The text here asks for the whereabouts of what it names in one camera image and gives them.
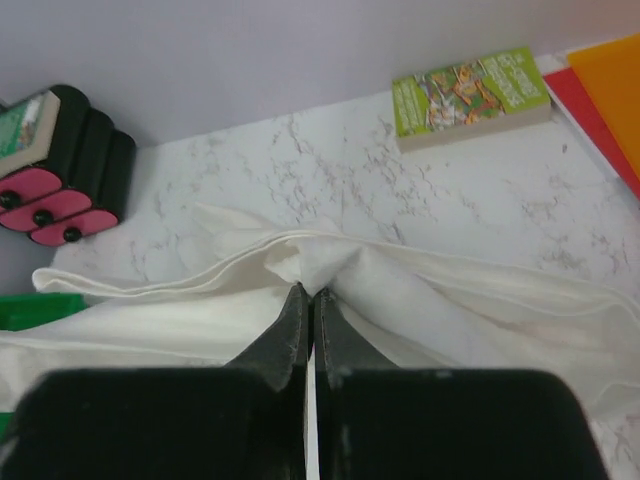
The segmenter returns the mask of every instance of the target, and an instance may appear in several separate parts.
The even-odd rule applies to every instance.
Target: towel
[[[0,411],[51,369],[221,365],[278,317],[300,282],[333,290],[347,320],[400,366],[532,368],[560,376],[592,418],[640,394],[640,308],[609,288],[515,266],[346,236],[328,219],[284,228],[197,205],[202,273],[152,285],[34,272],[41,292],[95,305],[0,333]]]

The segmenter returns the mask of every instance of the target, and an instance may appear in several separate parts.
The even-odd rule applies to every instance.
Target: cloth fold
[[[640,307],[621,293],[351,238],[326,219],[285,229],[213,206],[197,205],[193,215],[211,235],[203,259],[219,261],[191,278],[131,286],[55,269],[34,273],[41,292],[82,293],[102,303],[0,334],[0,356],[9,357],[0,363],[0,410],[50,368],[106,361],[89,354],[62,361],[63,352],[126,352],[131,365],[225,363],[275,321],[296,282],[309,295],[330,287],[354,328],[401,366],[551,371],[598,418],[640,396]],[[29,349],[41,350],[39,362],[16,378],[10,360]]]

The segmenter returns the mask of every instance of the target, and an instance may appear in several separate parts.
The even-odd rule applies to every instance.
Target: marble table
[[[195,202],[284,224],[525,265],[640,300],[638,201],[559,113],[544,124],[400,155],[389,92],[143,149],[128,220],[53,265],[131,280],[202,270]],[[613,478],[640,478],[640,408],[594,424]]]

